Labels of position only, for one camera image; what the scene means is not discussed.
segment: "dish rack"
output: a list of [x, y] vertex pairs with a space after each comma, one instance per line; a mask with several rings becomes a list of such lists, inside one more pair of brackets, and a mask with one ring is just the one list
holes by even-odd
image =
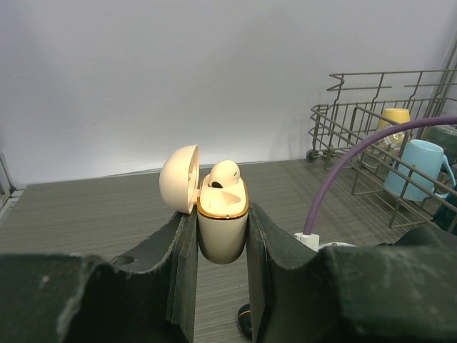
[[[457, 69], [443, 69], [330, 74], [338, 83], [327, 91], [335, 92], [336, 97], [332, 104], [318, 104], [311, 109], [311, 119], [315, 124], [309, 130], [312, 149], [306, 153], [306, 159], [310, 162], [323, 159], [324, 168], [329, 170], [342, 154], [376, 132], [380, 120], [396, 125], [381, 115], [387, 108], [408, 109], [411, 120], [456, 113], [457, 99], [449, 95], [451, 87], [457, 84], [453, 83], [456, 72]], [[355, 101], [345, 102], [343, 98], [346, 97]], [[390, 228], [420, 224], [437, 226], [433, 222], [433, 213], [442, 204], [457, 214], [457, 207], [411, 180], [411, 175], [417, 173], [433, 182], [436, 192], [449, 192], [457, 197], [457, 192], [449, 187], [446, 173], [442, 172], [438, 180], [432, 179], [401, 160], [407, 141], [420, 139], [424, 132], [424, 129], [405, 131], [401, 147], [395, 154], [389, 147], [372, 145], [344, 168], [342, 178], [350, 184], [352, 195], [365, 197], [384, 213]], [[408, 176], [397, 172], [400, 164], [410, 169]], [[383, 186], [389, 171], [406, 180], [400, 196], [388, 192]], [[425, 191], [428, 198], [422, 202], [404, 199], [409, 183]], [[448, 230], [452, 231], [456, 224], [457, 216]]]

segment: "earbud case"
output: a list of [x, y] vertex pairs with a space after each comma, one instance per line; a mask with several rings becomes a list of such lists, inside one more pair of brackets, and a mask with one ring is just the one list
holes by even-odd
[[202, 254], [213, 263], [232, 263], [243, 252], [246, 241], [246, 184], [240, 177], [232, 186], [212, 188], [208, 175], [199, 188], [199, 174], [199, 148], [191, 145], [176, 150], [160, 173], [162, 199], [171, 208], [187, 214], [196, 205]]

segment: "open lid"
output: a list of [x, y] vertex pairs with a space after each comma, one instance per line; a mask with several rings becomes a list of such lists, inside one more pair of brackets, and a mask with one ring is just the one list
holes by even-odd
[[190, 214], [194, 190], [199, 185], [199, 148], [196, 145], [176, 150], [160, 172], [159, 188], [164, 202], [178, 212]]

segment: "wireless earbud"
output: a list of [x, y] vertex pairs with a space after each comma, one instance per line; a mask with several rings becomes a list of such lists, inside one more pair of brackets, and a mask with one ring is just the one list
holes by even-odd
[[208, 178], [208, 185], [213, 188], [233, 186], [240, 179], [238, 165], [230, 160], [221, 161], [214, 165]]

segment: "white wall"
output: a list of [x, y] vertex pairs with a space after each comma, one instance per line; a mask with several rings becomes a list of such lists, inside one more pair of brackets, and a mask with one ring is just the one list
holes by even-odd
[[331, 72], [440, 68], [454, 0], [3, 0], [0, 150], [18, 183], [304, 156]]

